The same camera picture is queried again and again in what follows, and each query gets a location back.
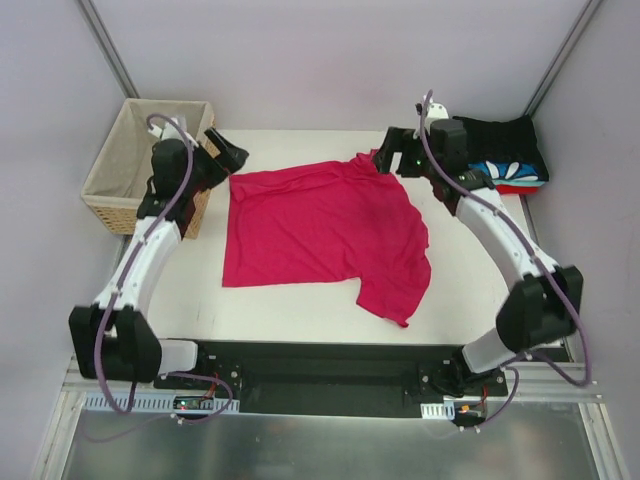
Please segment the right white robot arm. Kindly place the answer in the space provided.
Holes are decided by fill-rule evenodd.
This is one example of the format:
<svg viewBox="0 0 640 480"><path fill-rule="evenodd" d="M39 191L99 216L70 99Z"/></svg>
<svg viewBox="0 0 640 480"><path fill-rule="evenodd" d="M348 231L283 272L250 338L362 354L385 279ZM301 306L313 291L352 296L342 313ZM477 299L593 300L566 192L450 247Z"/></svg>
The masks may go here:
<svg viewBox="0 0 640 480"><path fill-rule="evenodd" d="M528 357L547 363L573 386L590 384L589 359L583 377L576 378L540 349L572 334L586 337L579 316L583 276L537 246L507 212L490 175L470 166L462 121L437 119L417 130L391 126L373 157L377 170L389 173L394 155L401 176L429 180L434 196L475 235L509 289L494 328L458 348L432 374L433 389L453 397L473 394L497 370Z"/></svg>

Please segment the red t shirt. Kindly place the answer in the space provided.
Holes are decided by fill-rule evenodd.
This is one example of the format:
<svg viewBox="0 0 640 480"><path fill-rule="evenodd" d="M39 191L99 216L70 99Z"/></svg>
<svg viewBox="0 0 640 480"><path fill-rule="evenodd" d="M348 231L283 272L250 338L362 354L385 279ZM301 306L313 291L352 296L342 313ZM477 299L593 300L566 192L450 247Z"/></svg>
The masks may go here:
<svg viewBox="0 0 640 480"><path fill-rule="evenodd" d="M496 189L501 195L526 196L536 193L541 185L521 185L521 184L497 184Z"/></svg>

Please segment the wicker basket with liner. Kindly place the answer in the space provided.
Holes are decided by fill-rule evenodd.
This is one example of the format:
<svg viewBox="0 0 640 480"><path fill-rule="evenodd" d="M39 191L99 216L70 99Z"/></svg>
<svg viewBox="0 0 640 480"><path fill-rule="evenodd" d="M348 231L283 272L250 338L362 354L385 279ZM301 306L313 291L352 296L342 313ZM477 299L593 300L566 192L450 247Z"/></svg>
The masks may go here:
<svg viewBox="0 0 640 480"><path fill-rule="evenodd" d="M115 235L131 235L137 209L152 175L152 145L146 119L153 113L178 117L183 130L205 149L218 150L205 136L215 125L215 114L205 101L127 99L124 101L97 159L82 187L81 198Z"/></svg>

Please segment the pink t shirt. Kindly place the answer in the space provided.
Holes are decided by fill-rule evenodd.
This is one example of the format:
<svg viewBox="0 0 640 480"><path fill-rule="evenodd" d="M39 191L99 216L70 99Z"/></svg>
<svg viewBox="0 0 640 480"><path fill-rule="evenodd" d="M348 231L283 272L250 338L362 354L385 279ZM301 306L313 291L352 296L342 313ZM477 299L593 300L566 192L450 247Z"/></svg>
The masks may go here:
<svg viewBox="0 0 640 480"><path fill-rule="evenodd" d="M429 232L400 182L371 153L237 174L222 284L244 288L357 279L356 303L402 328L432 276Z"/></svg>

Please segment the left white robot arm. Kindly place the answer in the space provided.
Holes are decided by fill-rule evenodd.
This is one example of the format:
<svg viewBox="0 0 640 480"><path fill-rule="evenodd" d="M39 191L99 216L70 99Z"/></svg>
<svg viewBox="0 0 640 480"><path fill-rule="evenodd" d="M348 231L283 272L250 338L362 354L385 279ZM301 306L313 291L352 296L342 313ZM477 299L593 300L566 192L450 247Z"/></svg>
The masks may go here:
<svg viewBox="0 0 640 480"><path fill-rule="evenodd" d="M136 212L132 239L107 286L89 306L76 306L69 328L82 377L151 383L176 371L188 388L204 387L210 363L191 340L159 339L147 321L167 260L195 217L195 198L223 183L248 152L209 128L202 144L172 126L154 128L152 174Z"/></svg>

